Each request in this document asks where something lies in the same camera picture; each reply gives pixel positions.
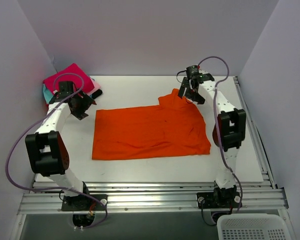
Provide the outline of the orange t-shirt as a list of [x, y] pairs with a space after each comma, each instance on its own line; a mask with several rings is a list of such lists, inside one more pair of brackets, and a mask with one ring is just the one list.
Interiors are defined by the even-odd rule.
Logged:
[[92, 159], [100, 161], [209, 155], [197, 106], [175, 88], [157, 105], [96, 111]]

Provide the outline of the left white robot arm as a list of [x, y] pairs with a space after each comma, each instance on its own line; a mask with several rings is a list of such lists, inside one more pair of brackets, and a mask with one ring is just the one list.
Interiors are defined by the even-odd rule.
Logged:
[[70, 170], [70, 156], [61, 136], [69, 116], [83, 120], [86, 110], [96, 102], [71, 81], [58, 83], [58, 90], [48, 104], [46, 118], [33, 134], [25, 137], [32, 171], [54, 181], [80, 210], [90, 206], [91, 197], [86, 184]]

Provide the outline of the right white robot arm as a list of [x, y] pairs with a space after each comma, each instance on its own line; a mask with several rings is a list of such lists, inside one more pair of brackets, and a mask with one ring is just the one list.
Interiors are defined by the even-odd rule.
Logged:
[[178, 96], [213, 110], [214, 128], [212, 138], [220, 151], [219, 169], [215, 178], [213, 203], [224, 206], [231, 200], [238, 202], [243, 190], [235, 174], [239, 149], [246, 137], [246, 112], [235, 107], [218, 89], [214, 77], [198, 65], [191, 65], [181, 71], [182, 79]]

